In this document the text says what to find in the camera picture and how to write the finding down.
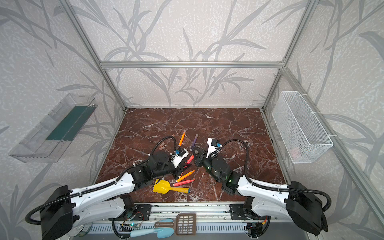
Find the pink marker pen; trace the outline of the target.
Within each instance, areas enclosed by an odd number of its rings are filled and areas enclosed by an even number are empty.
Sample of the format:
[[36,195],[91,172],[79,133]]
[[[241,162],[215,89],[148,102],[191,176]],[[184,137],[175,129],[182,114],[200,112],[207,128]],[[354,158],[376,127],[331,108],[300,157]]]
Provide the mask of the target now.
[[193,160],[194,160],[194,155],[191,155],[187,160],[186,164],[191,164]]

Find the purple marker pen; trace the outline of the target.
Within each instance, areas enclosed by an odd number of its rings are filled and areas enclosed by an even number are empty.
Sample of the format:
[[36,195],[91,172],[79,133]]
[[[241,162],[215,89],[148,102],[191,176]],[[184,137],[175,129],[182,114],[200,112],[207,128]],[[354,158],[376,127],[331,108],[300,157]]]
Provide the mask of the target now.
[[196,135],[195,135],[195,138],[194,138],[194,141],[193,141],[193,143],[192,143],[192,145],[191,145],[191,149],[193,149],[193,148],[196,146],[196,143],[197,143],[198,137],[199,137],[199,135],[198,135],[198,134],[196,134]]

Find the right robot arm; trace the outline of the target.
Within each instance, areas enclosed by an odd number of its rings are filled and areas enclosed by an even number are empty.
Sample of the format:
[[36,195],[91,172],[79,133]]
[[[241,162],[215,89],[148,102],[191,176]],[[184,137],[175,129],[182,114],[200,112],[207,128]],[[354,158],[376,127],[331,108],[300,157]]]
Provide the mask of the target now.
[[228,195],[246,197],[243,211],[247,217],[277,217],[295,223],[300,229],[315,236],[328,231],[327,211],[332,200],[328,194],[307,189],[299,182],[274,185],[257,181],[231,169],[221,156],[209,159],[207,151],[192,149],[195,165],[203,167]]

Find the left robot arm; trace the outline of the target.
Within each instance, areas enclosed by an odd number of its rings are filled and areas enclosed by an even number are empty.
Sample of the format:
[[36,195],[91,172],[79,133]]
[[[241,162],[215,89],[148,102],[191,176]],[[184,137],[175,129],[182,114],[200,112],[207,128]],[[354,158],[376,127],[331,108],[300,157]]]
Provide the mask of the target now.
[[129,194],[149,186],[155,179],[177,177],[186,166],[184,159],[188,154],[186,149],[171,154],[158,151],[116,178],[73,190],[59,187],[43,205],[31,210],[25,220],[41,226],[44,240],[56,240],[94,221],[127,219],[136,211]]

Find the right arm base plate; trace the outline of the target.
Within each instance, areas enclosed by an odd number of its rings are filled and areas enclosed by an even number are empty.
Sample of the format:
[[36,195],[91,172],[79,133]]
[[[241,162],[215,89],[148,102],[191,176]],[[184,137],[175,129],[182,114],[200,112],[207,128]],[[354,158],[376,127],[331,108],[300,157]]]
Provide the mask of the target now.
[[251,205],[248,204],[230,204],[229,212],[231,214],[231,220],[256,220],[251,209]]

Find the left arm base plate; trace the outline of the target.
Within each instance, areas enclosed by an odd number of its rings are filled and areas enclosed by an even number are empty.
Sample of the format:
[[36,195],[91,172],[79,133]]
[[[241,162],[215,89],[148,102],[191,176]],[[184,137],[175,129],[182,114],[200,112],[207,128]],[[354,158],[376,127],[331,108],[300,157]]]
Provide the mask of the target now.
[[151,214],[152,205],[141,204],[129,207],[119,217],[121,221],[148,221]]

